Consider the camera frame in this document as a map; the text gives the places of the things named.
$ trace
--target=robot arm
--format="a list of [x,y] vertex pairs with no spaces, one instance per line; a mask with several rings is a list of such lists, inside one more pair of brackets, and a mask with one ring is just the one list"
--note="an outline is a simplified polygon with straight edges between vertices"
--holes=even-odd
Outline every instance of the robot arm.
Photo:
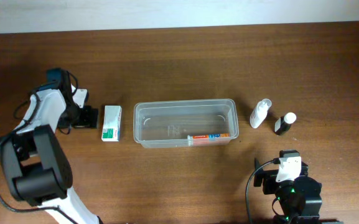
[[[98,110],[79,107],[86,97],[73,99],[67,71],[49,70],[47,78],[52,83],[33,92],[18,131],[0,148],[9,191],[17,201],[25,200],[31,206],[57,207],[76,223],[102,223],[75,193],[70,164],[55,137],[56,128],[96,127]],[[38,156],[40,162],[24,165],[33,156]],[[56,210],[46,211],[59,223],[72,223]]]
[[254,187],[263,185],[265,195],[275,195],[272,208],[275,202],[280,203],[283,215],[279,215],[273,210],[276,214],[273,223],[343,223],[319,221],[319,211],[322,206],[322,198],[320,197],[322,184],[308,177],[308,165],[301,161],[299,152],[296,150],[280,151],[279,157],[273,159],[271,163],[278,164],[279,169],[263,170],[264,165],[261,166],[257,159],[254,160]]

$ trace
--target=white spray bottle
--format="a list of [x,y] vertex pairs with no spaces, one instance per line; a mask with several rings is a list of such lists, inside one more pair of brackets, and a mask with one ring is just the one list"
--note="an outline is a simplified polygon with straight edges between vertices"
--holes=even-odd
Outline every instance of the white spray bottle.
[[249,123],[251,127],[258,128],[258,126],[265,120],[268,115],[268,109],[272,106],[272,101],[269,99],[263,99],[257,105],[251,116],[249,117]]

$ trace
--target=white box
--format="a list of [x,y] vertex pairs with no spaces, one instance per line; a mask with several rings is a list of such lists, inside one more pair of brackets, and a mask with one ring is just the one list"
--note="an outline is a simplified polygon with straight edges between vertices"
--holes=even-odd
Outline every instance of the white box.
[[105,106],[105,120],[103,121],[102,141],[119,141],[120,123],[121,107]]

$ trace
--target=small box in container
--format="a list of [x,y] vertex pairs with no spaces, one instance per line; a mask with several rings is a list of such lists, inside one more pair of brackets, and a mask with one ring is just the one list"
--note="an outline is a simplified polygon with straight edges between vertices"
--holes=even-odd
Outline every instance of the small box in container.
[[227,144],[239,135],[231,99],[138,103],[134,140],[145,148]]

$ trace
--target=small black bottle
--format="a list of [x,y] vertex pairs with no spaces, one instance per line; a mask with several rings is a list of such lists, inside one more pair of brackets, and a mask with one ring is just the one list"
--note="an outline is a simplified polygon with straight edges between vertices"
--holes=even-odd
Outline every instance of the small black bottle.
[[277,135],[283,135],[291,128],[291,124],[295,122],[296,119],[296,114],[291,112],[279,118],[274,124],[274,133]]

